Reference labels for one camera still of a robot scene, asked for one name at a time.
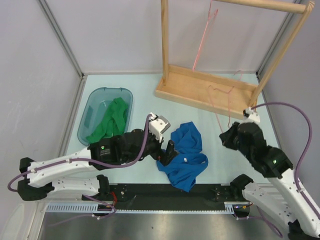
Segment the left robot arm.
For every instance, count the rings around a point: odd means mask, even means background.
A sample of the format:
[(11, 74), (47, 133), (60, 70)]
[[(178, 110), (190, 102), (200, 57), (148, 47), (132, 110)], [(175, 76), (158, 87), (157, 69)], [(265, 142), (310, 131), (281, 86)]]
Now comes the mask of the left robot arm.
[(29, 157), (19, 163), (17, 193), (24, 201), (37, 201), (58, 193), (80, 195), (82, 200), (106, 200), (111, 193), (109, 180), (100, 174), (92, 179), (74, 178), (74, 174), (126, 168), (151, 156), (167, 166), (179, 153), (174, 142), (162, 149), (162, 138), (149, 130), (134, 129), (122, 135), (102, 138), (70, 155), (46, 161)]

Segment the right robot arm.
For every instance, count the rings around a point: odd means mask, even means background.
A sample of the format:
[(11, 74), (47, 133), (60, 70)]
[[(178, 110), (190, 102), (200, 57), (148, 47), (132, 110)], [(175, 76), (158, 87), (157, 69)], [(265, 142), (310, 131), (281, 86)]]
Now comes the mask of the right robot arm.
[(267, 144), (261, 128), (253, 122), (235, 122), (219, 138), (224, 147), (239, 151), (278, 190), (284, 202), (271, 196), (245, 174), (231, 182), (231, 196), (237, 201), (246, 199), (254, 203), (288, 230), (290, 239), (318, 240), (319, 207), (310, 206), (305, 200), (309, 194), (298, 190), (293, 164), (281, 149)]

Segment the green tank top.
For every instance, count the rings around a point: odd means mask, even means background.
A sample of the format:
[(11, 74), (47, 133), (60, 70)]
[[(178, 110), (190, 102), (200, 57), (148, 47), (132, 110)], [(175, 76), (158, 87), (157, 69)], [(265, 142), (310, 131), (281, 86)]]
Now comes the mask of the green tank top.
[(129, 105), (122, 97), (114, 98), (105, 111), (102, 120), (94, 131), (86, 137), (89, 144), (99, 142), (103, 138), (122, 135), (127, 123)]

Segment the blue tank top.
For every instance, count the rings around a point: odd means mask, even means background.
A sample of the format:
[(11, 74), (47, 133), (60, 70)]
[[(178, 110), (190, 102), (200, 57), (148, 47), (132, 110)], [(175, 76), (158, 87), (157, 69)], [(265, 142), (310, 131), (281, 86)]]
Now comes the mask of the blue tank top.
[(202, 136), (195, 124), (182, 123), (170, 134), (174, 149), (178, 155), (166, 166), (157, 162), (159, 171), (164, 172), (171, 185), (184, 192), (190, 192), (196, 184), (196, 178), (209, 164), (208, 157), (202, 153)]

